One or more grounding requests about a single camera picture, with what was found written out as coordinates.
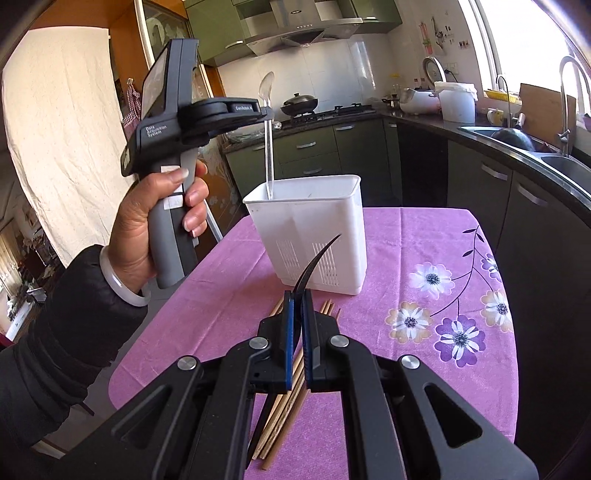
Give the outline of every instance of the spoon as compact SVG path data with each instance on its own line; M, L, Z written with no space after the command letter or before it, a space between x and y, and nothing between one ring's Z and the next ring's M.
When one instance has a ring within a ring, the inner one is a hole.
M271 107L271 88L273 87L275 74L269 72L263 78L259 87L259 97L262 99L263 106ZM267 171L267 198L273 198L273 181L275 173L273 169L273 131L271 120L265 120L265 166Z

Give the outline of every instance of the bracelet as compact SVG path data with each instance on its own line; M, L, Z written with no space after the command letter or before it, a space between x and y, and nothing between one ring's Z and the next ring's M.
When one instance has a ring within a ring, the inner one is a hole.
M123 284L123 282L116 275L115 270L113 270L113 266L109 261L109 257L107 255L108 248L109 245L101 249L99 263L100 269L103 272L103 276L109 284L109 287L111 287L111 289L117 294L117 296L121 300L129 303L130 305L133 305L134 307L145 307L150 301L150 298L152 296L151 292L149 291L145 297L141 297L133 293Z

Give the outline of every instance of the silver bolt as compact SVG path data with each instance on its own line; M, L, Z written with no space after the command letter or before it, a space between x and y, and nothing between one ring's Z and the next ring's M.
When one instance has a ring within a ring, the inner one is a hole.
M267 348L269 341L264 337L254 337L251 338L251 341L248 342L248 345L250 345L251 348L254 348L255 350L263 350L264 348Z
M178 359L177 367L181 370L192 370L197 366L197 360L192 356L184 356Z
M415 370L421 365L421 361L414 355L404 355L400 361L404 367L410 370Z
M330 343L339 348L346 347L349 344L349 339L344 335L335 335L330 338Z

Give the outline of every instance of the table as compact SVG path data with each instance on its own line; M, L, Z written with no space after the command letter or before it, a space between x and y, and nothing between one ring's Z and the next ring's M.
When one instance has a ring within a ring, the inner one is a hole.
M376 355L417 355L507 438L517 422L515 339L501 276L466 210L364 209L368 269L355 297L333 299L340 330ZM183 355L205 361L256 334L285 287L250 217L189 275L119 364L109 396L120 408ZM257 395L254 420L263 395ZM309 395L272 468L246 479L346 479L338 393Z

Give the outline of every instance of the hand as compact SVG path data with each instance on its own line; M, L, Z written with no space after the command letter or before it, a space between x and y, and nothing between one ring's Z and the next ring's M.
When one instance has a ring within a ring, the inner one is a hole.
M209 189L201 178L206 173L205 163L198 160L195 181L185 193L185 203L191 209L183 219L183 226L194 238L207 229L204 200ZM160 199L171 195L188 175L186 168L151 173L131 189L119 205L109 242L109 261L115 274L134 293L156 275L148 245L148 213Z

